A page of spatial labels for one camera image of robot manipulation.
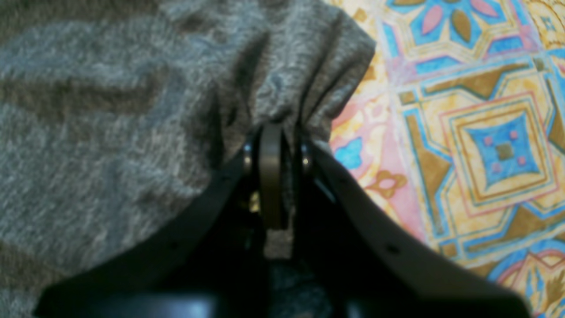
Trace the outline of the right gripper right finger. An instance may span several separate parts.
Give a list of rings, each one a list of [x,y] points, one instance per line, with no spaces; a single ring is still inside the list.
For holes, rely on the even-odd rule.
[[[438,255],[380,209],[305,133],[295,135],[294,253],[334,318],[528,318],[516,292]]]

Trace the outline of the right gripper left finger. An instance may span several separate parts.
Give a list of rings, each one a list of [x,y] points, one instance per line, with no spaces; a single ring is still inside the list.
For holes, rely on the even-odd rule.
[[[267,230],[288,227],[281,125],[254,129],[204,192],[151,237],[45,288],[37,318],[264,318]]]

